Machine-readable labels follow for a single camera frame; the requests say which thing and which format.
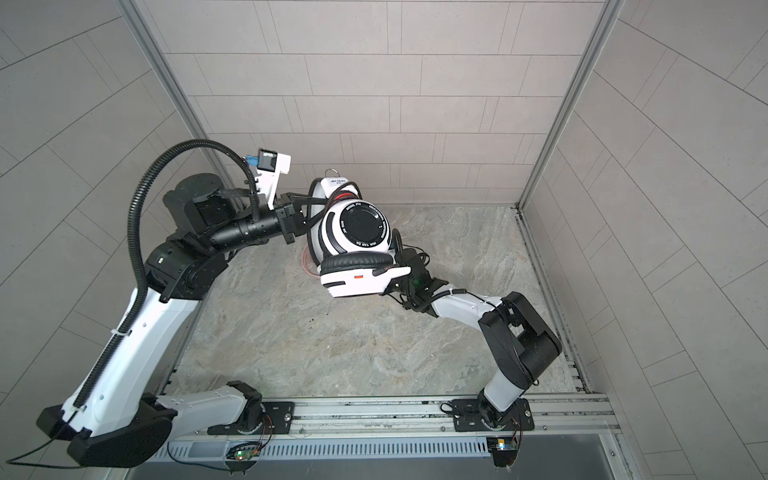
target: robotic arm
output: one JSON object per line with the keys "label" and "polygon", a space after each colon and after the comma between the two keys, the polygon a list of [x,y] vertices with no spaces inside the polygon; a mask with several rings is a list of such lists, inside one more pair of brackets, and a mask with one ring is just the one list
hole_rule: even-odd
{"label": "robotic arm", "polygon": [[[331,296],[400,293],[406,309],[481,330],[498,364],[478,395],[479,413],[490,429],[511,421],[512,404],[562,351],[557,336],[520,293],[480,296],[431,277],[425,255],[404,247],[398,230],[363,200],[354,182],[318,178],[309,194],[276,198],[278,177],[290,168],[287,155],[259,150],[257,157],[246,157],[254,176],[242,158],[217,142],[183,142],[150,166],[132,212],[136,206],[141,211],[160,169],[194,147],[223,151],[241,166],[250,188],[228,190],[218,176],[198,174],[164,195],[177,231],[137,273],[139,287],[88,378],[62,405],[44,409],[37,421],[51,439],[70,442],[68,454],[79,465],[133,467],[179,435],[212,425],[248,433],[263,421],[261,395],[242,382],[186,396],[153,396],[144,388],[174,334],[233,254],[279,235],[286,243],[307,235],[320,281]],[[254,193],[266,203],[260,204]],[[250,208],[236,212],[228,200],[232,197],[250,198]],[[137,219],[131,215],[128,243],[135,272],[141,249]],[[510,326],[523,331],[514,336]]]}

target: gray floor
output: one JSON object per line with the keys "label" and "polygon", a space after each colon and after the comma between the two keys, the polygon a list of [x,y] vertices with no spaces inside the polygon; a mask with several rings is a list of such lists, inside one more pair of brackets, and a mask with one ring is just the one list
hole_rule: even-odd
{"label": "gray floor", "polygon": [[[509,207],[384,206],[433,276],[473,293],[523,293],[550,323]],[[216,281],[169,393],[229,380],[266,397],[474,394],[495,371],[482,334],[405,311],[387,297],[332,299],[301,268],[306,241],[281,238],[238,254]],[[564,358],[532,392],[573,392]]]}

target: black ear cushion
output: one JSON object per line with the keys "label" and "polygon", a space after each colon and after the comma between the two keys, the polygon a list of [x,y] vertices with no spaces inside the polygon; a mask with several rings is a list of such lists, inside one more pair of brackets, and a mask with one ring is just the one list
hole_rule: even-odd
{"label": "black ear cushion", "polygon": [[381,252],[351,252],[341,253],[328,257],[320,264],[320,273],[342,272],[344,270],[354,270],[356,268],[382,268],[390,266],[395,261],[392,255]]}

